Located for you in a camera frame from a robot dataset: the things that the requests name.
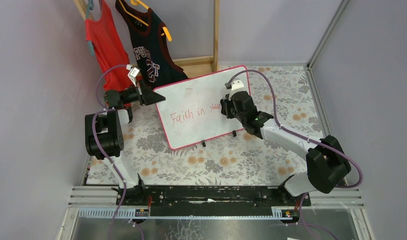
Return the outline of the pink-framed whiteboard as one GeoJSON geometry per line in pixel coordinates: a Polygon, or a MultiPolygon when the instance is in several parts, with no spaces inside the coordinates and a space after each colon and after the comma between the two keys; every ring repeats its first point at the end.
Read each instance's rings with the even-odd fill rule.
{"type": "Polygon", "coordinates": [[[244,65],[239,65],[154,89],[165,97],[156,103],[156,109],[172,150],[243,130],[238,120],[221,113],[221,100],[230,93],[225,84],[235,74],[250,91],[245,70],[244,65]]]}

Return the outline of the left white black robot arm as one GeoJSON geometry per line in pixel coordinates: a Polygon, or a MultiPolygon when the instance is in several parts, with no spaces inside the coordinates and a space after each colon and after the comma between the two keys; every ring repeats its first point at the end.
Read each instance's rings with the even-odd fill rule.
{"type": "Polygon", "coordinates": [[[122,126],[133,121],[130,103],[149,106],[166,100],[146,84],[132,84],[125,90],[108,90],[104,94],[107,108],[84,117],[85,149],[91,157],[107,164],[118,182],[122,197],[146,196],[144,181],[128,166],[122,153],[125,146],[122,126]]]}

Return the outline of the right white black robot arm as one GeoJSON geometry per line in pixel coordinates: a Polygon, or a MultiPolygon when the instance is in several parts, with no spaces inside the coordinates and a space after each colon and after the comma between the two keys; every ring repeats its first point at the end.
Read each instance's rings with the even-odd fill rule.
{"type": "Polygon", "coordinates": [[[245,91],[226,95],[220,105],[221,114],[238,120],[248,134],[279,144],[305,160],[306,172],[296,173],[281,184],[290,196],[313,191],[328,194],[352,169],[336,138],[329,135],[314,140],[283,127],[275,116],[258,110],[245,91]]]}

